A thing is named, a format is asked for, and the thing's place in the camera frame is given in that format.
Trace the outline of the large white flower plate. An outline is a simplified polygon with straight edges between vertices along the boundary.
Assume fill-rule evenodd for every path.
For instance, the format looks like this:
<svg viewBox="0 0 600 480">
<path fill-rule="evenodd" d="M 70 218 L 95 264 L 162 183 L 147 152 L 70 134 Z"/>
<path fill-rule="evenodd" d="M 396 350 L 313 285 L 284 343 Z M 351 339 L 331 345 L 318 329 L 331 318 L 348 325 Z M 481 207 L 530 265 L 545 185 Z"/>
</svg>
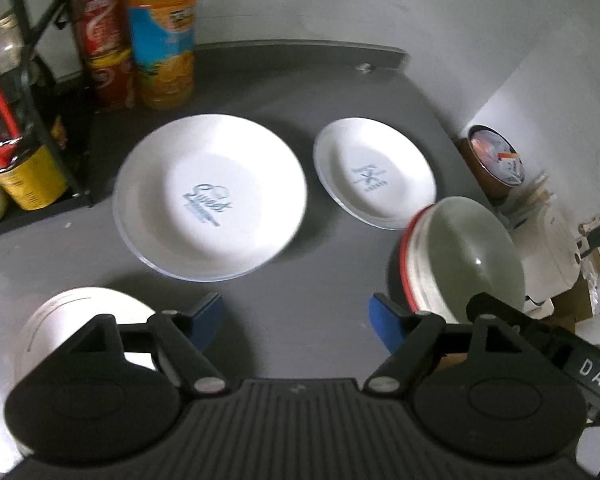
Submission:
<svg viewBox="0 0 600 480">
<path fill-rule="evenodd" d="M 140 324 L 154 313 L 140 300 L 105 287 L 78 287 L 53 296 L 31 315 L 16 338 L 12 386 L 94 316 L 111 314 L 118 324 Z"/>
</svg>

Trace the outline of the red and black bowl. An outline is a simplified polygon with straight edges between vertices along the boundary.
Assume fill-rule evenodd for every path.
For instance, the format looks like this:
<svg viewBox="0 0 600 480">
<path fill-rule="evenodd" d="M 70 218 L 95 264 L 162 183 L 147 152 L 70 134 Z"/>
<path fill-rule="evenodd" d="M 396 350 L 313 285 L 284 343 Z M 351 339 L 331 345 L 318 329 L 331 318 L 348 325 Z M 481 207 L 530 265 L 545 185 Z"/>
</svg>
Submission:
<svg viewBox="0 0 600 480">
<path fill-rule="evenodd" d="M 401 307 L 404 307 L 411 312 L 418 311 L 418 304 L 414 298 L 410 283 L 408 282 L 408 243 L 411 240 L 411 236 L 420 218 L 422 218 L 430 208 L 431 206 L 426 206 L 414 215 L 408 226 L 402 232 L 400 240 L 396 243 L 396 247 L 393 249 L 387 268 L 387 288 L 389 297 L 397 304 L 400 304 Z"/>
</svg>

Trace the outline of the white ceramic bowl front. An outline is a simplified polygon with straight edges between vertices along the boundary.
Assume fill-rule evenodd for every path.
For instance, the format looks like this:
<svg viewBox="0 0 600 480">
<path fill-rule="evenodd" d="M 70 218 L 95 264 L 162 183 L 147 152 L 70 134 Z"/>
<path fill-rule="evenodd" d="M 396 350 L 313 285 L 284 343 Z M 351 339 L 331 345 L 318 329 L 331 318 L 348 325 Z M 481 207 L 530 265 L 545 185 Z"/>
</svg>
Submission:
<svg viewBox="0 0 600 480">
<path fill-rule="evenodd" d="M 408 243 L 407 272 L 418 311 L 452 324 L 468 322 L 468 301 L 480 292 L 517 310 L 526 301 L 524 268 L 509 232 L 464 196 L 440 200 L 420 218 Z"/>
</svg>

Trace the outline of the white plate blue script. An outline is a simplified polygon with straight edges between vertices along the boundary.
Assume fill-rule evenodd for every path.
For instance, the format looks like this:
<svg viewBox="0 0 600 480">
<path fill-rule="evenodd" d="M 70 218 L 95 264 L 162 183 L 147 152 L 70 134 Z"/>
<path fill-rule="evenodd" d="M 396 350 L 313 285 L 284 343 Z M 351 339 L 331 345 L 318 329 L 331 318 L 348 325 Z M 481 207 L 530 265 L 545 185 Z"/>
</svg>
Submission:
<svg viewBox="0 0 600 480">
<path fill-rule="evenodd" d="M 178 280 L 232 280 L 275 258 L 300 229 L 308 186 L 297 156 L 246 118 L 202 114 L 141 140 L 114 184 L 129 250 Z"/>
</svg>

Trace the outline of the small white bakery plate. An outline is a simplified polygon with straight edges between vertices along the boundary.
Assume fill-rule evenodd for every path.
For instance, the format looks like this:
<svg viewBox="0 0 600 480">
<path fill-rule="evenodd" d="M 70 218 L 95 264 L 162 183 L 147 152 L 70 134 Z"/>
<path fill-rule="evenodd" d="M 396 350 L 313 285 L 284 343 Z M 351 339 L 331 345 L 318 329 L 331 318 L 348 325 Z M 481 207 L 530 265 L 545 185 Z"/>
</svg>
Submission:
<svg viewBox="0 0 600 480">
<path fill-rule="evenodd" d="M 314 141 L 313 162 L 328 195 L 374 228 L 401 231 L 437 198 L 425 155 L 403 133 L 378 120 L 331 122 Z"/>
</svg>

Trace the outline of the brown pot with trash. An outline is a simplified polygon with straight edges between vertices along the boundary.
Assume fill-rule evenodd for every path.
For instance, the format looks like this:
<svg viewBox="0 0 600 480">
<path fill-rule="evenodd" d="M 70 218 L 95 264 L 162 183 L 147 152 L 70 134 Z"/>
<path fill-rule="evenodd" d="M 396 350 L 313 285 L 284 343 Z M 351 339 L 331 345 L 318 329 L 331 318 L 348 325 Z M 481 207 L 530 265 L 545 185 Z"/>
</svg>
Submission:
<svg viewBox="0 0 600 480">
<path fill-rule="evenodd" d="M 524 183 L 524 163 L 501 133 L 473 125 L 460 141 L 460 154 L 491 202 L 501 203 Z"/>
</svg>

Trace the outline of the black metal shelf rack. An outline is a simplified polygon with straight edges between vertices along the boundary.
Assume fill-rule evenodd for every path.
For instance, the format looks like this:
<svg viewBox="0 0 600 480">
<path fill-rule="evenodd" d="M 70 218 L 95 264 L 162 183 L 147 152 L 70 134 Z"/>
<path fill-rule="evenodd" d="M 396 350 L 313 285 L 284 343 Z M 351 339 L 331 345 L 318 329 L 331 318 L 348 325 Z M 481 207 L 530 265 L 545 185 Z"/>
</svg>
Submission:
<svg viewBox="0 0 600 480">
<path fill-rule="evenodd" d="M 69 0 L 31 21 L 26 0 L 0 16 L 0 235 L 92 206 L 80 132 L 82 80 L 57 81 L 38 44 L 68 22 Z"/>
</svg>

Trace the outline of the red chip can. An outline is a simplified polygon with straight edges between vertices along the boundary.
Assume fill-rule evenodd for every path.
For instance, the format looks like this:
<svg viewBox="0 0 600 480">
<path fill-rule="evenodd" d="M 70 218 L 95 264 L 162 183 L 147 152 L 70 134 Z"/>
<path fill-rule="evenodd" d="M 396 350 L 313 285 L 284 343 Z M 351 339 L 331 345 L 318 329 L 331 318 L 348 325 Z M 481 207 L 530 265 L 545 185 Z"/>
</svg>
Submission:
<svg viewBox="0 0 600 480">
<path fill-rule="evenodd" d="M 76 41 L 102 110 L 135 104 L 135 67 L 125 0 L 72 0 Z"/>
</svg>

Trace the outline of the orange juice bottle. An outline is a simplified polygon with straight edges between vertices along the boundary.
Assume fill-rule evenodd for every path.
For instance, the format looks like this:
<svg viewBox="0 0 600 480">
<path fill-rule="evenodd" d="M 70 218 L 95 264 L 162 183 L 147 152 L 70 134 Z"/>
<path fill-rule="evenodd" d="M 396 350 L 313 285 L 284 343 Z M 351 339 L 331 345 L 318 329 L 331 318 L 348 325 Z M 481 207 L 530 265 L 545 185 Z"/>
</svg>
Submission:
<svg viewBox="0 0 600 480">
<path fill-rule="evenodd" d="M 194 88 L 197 0 L 126 0 L 132 55 L 145 105 L 170 110 Z"/>
</svg>

